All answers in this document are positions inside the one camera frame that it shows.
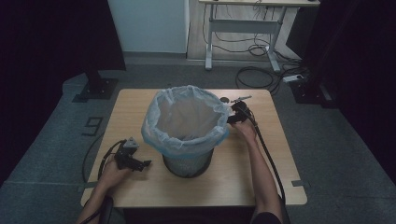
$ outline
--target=wooden table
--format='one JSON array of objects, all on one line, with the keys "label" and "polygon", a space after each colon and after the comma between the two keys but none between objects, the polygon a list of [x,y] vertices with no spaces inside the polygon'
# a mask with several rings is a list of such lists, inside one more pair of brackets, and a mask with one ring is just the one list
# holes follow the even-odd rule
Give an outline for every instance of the wooden table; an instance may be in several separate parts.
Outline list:
[{"label": "wooden table", "polygon": [[[254,205],[248,151],[236,130],[231,127],[229,136],[215,147],[212,162],[202,175],[181,178],[167,170],[162,155],[143,141],[140,132],[149,104],[157,91],[120,91],[89,181],[97,180],[101,159],[108,149],[121,139],[132,136],[140,145],[134,158],[140,161],[152,160],[152,163],[141,173],[132,172],[114,189],[111,194],[116,207]],[[304,187],[294,187],[291,184],[291,181],[300,180],[300,177],[270,93],[264,90],[209,91],[231,100],[240,96],[252,96],[245,102],[253,111],[276,164],[287,204],[305,204],[307,199]],[[89,199],[91,192],[92,189],[85,189],[81,204]]]},{"label": "wooden table", "polygon": [[[268,59],[275,72],[280,72],[279,65],[274,54],[275,44],[285,18],[287,7],[318,7],[319,0],[199,0],[200,3],[210,5],[208,38],[206,45],[205,69],[212,69],[212,34],[221,33],[247,33],[273,35],[269,46],[266,47]],[[268,6],[282,7],[277,21],[241,21],[241,20],[218,20],[213,16],[215,5],[234,6]]]}]

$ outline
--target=desk foot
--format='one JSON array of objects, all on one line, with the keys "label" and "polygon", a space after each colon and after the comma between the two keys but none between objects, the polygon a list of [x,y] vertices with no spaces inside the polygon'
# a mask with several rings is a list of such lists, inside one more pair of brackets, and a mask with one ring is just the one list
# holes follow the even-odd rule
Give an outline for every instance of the desk foot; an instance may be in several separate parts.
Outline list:
[{"label": "desk foot", "polygon": [[273,66],[274,72],[280,73],[279,64],[276,61],[276,56],[275,56],[274,52],[273,51],[270,52],[269,46],[265,47],[265,49],[267,50],[267,55],[268,55],[268,58],[270,59],[271,65]]},{"label": "desk foot", "polygon": [[207,71],[212,70],[212,45],[207,45],[207,44],[206,44],[205,69]]}]

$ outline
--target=person's right arm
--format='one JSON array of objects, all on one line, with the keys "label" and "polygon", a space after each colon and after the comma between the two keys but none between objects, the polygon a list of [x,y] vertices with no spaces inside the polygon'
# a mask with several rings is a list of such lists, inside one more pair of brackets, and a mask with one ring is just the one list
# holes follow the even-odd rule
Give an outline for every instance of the person's right arm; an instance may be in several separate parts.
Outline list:
[{"label": "person's right arm", "polygon": [[247,143],[257,213],[270,212],[283,222],[276,183],[267,162],[260,152],[253,124],[247,119],[244,122],[232,124],[232,126],[238,130]]}]

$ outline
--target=trash bag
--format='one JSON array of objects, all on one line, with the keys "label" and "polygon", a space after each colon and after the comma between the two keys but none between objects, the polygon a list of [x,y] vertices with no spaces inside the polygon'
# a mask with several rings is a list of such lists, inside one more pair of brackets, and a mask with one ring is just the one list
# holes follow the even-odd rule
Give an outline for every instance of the trash bag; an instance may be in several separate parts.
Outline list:
[{"label": "trash bag", "polygon": [[209,91],[194,86],[161,90],[143,121],[146,143],[165,158],[191,160],[213,152],[228,135],[228,106]]}]

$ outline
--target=black curtain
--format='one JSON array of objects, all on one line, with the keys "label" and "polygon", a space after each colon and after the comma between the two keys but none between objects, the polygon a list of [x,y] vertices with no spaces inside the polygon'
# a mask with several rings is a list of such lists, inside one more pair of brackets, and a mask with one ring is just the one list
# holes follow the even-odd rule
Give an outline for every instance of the black curtain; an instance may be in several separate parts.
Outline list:
[{"label": "black curtain", "polygon": [[396,183],[396,6],[325,0],[304,57],[308,88],[322,84]]},{"label": "black curtain", "polygon": [[62,96],[87,70],[125,70],[106,0],[2,1],[1,181]]}]

